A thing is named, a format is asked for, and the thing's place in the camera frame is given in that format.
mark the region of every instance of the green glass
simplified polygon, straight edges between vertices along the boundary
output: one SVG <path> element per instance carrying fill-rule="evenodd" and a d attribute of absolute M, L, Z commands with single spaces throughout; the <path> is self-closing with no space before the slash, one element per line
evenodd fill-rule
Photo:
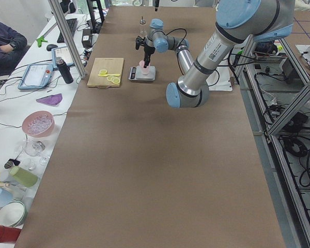
<path fill-rule="evenodd" d="M 19 166 L 13 166 L 9 174 L 20 184 L 27 188 L 32 187 L 38 181 L 38 177 Z"/>

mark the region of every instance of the person's hand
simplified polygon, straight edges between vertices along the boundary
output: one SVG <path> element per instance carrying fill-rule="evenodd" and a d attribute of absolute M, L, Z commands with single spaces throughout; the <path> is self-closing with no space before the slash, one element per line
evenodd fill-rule
<path fill-rule="evenodd" d="M 1 45 L 1 46 L 0 46 L 0 49 L 1 49 L 2 51 L 4 51 L 5 53 L 10 53 L 10 52 L 13 50 L 12 46 L 9 45 L 9 44 L 7 44 L 7 45 Z"/>

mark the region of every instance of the cutting board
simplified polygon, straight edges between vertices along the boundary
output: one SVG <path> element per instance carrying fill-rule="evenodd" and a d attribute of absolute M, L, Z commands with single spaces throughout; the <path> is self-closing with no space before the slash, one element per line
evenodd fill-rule
<path fill-rule="evenodd" d="M 96 58 L 89 76 L 87 87 L 98 87 L 98 88 L 108 88 L 108 87 L 119 87 L 119 84 L 114 84 L 107 80 L 107 77 L 98 76 L 99 71 L 106 69 L 108 74 L 120 74 L 118 76 L 121 79 L 123 71 L 124 58 Z"/>

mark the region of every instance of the computer keyboard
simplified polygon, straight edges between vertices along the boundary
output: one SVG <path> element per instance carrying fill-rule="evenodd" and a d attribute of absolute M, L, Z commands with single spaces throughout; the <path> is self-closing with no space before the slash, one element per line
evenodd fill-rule
<path fill-rule="evenodd" d="M 71 35 L 73 36 L 77 29 L 77 24 L 78 24 L 77 18 L 67 19 L 67 23 L 71 31 Z M 62 33 L 60 33 L 60 35 L 58 36 L 57 43 L 64 43 L 64 38 L 63 38 Z"/>

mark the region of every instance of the computer mouse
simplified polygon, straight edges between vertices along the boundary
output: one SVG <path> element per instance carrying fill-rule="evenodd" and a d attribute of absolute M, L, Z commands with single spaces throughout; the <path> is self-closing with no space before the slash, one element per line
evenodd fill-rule
<path fill-rule="evenodd" d="M 47 51 L 51 51 L 53 48 L 57 48 L 58 46 L 57 45 L 55 45 L 55 44 L 49 44 L 49 45 L 47 45 L 47 47 L 46 47 L 46 49 L 47 49 Z"/>

